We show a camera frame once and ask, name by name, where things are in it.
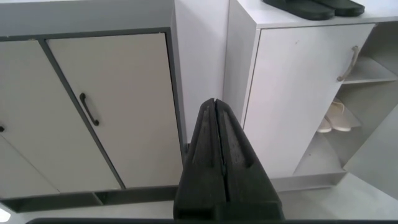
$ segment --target silver cabinet handle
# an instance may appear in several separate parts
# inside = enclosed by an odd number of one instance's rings
[[[351,59],[351,63],[349,65],[349,67],[347,68],[347,71],[344,73],[344,75],[339,76],[337,78],[338,82],[344,81],[347,78],[347,76],[351,73],[351,71],[353,70],[353,68],[355,66],[356,61],[358,60],[358,56],[359,56],[359,47],[358,46],[354,46],[353,47],[353,52],[354,52],[353,59]]]

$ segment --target floor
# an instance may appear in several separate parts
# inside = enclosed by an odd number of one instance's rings
[[[351,174],[330,189],[281,192],[279,196],[286,219],[398,220],[397,200]],[[154,202],[12,213],[7,224],[43,217],[173,218],[172,210],[173,202]]]

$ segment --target black slipper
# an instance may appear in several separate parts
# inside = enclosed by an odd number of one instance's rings
[[[262,0],[270,6],[313,21],[331,19],[335,11],[311,0]]]
[[[351,0],[312,0],[335,10],[336,16],[355,17],[365,12],[365,7]]]

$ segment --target white slipper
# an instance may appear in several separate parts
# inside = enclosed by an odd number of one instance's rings
[[[326,112],[326,119],[329,121],[331,127],[337,131],[350,131],[351,125],[344,116],[345,106],[340,102],[332,102],[328,112]]]
[[[317,132],[318,133],[328,133],[330,131],[331,131],[330,123],[325,118],[323,118],[321,121],[321,124],[318,127]]]

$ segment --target cabinet door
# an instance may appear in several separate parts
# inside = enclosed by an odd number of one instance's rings
[[[119,189],[36,41],[0,43],[2,135],[60,192]]]
[[[28,197],[59,193],[0,136],[0,198]]]
[[[261,31],[244,130],[270,178],[294,173],[373,26]]]
[[[95,132],[126,187],[178,184],[182,160],[165,35],[60,39],[49,46],[76,97],[86,95],[99,121]]]

